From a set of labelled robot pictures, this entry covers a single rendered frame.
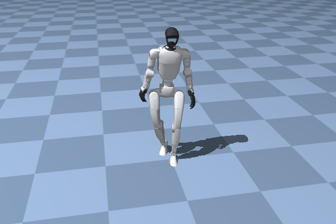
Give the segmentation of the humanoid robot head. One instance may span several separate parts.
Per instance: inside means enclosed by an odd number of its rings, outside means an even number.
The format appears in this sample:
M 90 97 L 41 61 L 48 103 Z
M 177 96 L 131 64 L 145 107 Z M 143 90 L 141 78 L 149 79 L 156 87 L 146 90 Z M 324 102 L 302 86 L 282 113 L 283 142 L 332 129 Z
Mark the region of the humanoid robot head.
M 176 48 L 173 48 L 177 42 L 178 42 L 178 39 L 179 39 L 179 32 L 177 31 L 176 28 L 174 27 L 169 27 L 166 29 L 165 31 L 165 36 L 166 36 L 166 42 L 167 42 L 167 45 L 169 48 L 166 48 L 166 46 L 163 46 L 165 47 L 166 50 L 168 51 L 174 51 Z M 176 38 L 176 42 L 173 42 L 173 41 L 168 41 L 168 39 L 170 38 Z

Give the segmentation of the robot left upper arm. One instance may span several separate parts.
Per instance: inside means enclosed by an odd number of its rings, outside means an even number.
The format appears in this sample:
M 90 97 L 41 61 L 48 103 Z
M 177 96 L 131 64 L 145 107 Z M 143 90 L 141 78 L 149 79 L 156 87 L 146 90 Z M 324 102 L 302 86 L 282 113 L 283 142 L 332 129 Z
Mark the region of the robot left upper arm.
M 183 75 L 185 77 L 191 76 L 192 72 L 190 70 L 190 65 L 191 65 L 191 54 L 188 49 L 181 48 L 182 54 L 183 54 L 183 65 L 184 65 L 184 70 L 183 70 Z

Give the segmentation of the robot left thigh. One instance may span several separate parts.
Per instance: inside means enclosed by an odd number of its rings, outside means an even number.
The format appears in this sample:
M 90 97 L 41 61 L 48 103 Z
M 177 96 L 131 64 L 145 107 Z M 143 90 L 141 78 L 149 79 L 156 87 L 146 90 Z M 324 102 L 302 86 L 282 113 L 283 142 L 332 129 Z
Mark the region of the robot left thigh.
M 174 89 L 174 122 L 171 124 L 171 131 L 181 128 L 181 121 L 184 109 L 184 93 L 181 90 Z

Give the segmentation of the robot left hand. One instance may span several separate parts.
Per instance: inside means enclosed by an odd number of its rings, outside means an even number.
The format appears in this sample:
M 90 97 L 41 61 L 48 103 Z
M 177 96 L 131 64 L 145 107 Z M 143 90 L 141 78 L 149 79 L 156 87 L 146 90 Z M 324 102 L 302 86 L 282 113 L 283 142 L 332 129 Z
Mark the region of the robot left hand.
M 191 97 L 191 104 L 190 104 L 191 108 L 190 109 L 192 109 L 195 106 L 194 92 L 192 93 L 191 90 L 188 90 L 188 95 Z

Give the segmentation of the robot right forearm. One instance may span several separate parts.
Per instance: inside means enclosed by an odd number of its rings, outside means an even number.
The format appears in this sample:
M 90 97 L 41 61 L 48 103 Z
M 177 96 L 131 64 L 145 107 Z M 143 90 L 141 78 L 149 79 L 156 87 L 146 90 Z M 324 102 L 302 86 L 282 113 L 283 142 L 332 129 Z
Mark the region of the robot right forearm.
M 148 90 L 148 88 L 150 87 L 150 81 L 152 78 L 147 77 L 147 75 L 148 75 L 148 70 L 145 72 L 143 86 L 141 87 L 142 92 L 144 90 Z

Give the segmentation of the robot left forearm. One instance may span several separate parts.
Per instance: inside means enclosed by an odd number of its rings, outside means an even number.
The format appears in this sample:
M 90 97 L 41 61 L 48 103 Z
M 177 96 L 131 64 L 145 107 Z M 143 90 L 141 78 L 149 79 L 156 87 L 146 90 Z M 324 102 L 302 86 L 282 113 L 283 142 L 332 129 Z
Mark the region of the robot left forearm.
M 187 93 L 188 93 L 188 90 L 191 90 L 193 93 L 194 89 L 193 89 L 193 83 L 192 83 L 192 75 L 185 77 L 185 80 L 186 80 Z

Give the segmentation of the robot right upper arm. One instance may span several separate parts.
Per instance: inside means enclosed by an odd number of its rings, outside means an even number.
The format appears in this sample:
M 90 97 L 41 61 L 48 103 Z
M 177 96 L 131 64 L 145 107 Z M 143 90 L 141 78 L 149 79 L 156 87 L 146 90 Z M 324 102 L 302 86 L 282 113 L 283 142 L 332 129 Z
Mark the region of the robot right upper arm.
M 147 70 L 148 70 L 148 75 L 147 77 L 153 78 L 154 77 L 154 72 L 153 68 L 155 65 L 156 58 L 159 56 L 160 49 L 151 49 L 149 51 L 149 58 L 148 58 L 148 64 L 147 64 Z

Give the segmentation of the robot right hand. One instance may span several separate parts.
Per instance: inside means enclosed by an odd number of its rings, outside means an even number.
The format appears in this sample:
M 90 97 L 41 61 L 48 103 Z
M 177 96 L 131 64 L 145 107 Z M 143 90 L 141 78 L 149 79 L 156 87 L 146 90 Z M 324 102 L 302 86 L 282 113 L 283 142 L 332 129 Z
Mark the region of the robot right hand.
M 140 96 L 140 98 L 143 102 L 146 102 L 146 100 L 145 100 L 146 92 L 147 92 L 147 90 L 144 90 L 143 92 L 142 92 L 142 90 L 140 90 L 140 93 L 139 93 L 139 96 Z

